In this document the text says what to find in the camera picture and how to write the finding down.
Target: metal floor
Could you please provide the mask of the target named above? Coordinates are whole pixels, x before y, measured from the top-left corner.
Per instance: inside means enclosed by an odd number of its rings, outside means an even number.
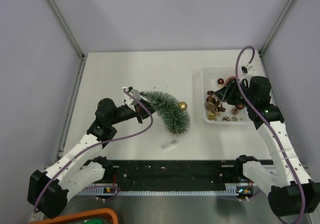
[[[76,196],[62,214],[109,207],[120,224],[280,223],[267,200],[263,194],[249,202],[212,196],[119,196],[103,203],[95,197]],[[295,216],[285,220],[292,223]],[[305,215],[301,224],[309,223]]]

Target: gold ornament ball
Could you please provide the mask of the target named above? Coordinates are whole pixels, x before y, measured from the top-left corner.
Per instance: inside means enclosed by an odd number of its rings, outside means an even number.
[[[185,110],[188,108],[187,103],[186,103],[186,102],[183,102],[183,101],[179,102],[179,103],[178,103],[178,106],[179,106],[179,108],[180,108],[182,111],[185,111]]]

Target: miniature christmas tree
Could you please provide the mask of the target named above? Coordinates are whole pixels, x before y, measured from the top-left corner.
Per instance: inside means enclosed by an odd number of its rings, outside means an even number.
[[[189,114],[181,109],[179,101],[174,96],[161,91],[143,91],[140,95],[150,102],[172,134],[187,132],[190,126]]]

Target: white plastic container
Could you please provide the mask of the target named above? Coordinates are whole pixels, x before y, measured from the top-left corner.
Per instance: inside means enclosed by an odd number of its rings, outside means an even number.
[[[208,97],[207,91],[217,91],[223,86],[219,86],[217,83],[219,78],[223,78],[224,81],[231,76],[235,76],[234,67],[218,67],[218,66],[206,66],[201,71],[201,91],[202,91],[202,111],[205,122],[216,125],[250,125],[252,121],[248,118],[247,108],[239,110],[237,115],[233,115],[231,110],[235,107],[234,105],[228,105],[223,102],[223,107],[226,109],[225,112],[219,112],[221,116],[216,116],[216,121],[208,119],[208,111],[205,108],[206,98]],[[228,116],[230,121],[222,121],[224,116]],[[232,117],[235,116],[238,121],[232,121]]]

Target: gray wall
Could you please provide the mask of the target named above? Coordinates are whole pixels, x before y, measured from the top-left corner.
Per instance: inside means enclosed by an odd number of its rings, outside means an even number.
[[[320,0],[298,0],[266,53],[289,137],[320,181]]]
[[[261,48],[287,0],[55,0],[84,52]]]
[[[80,61],[45,0],[0,0],[0,223],[26,223],[29,177],[52,161]]]

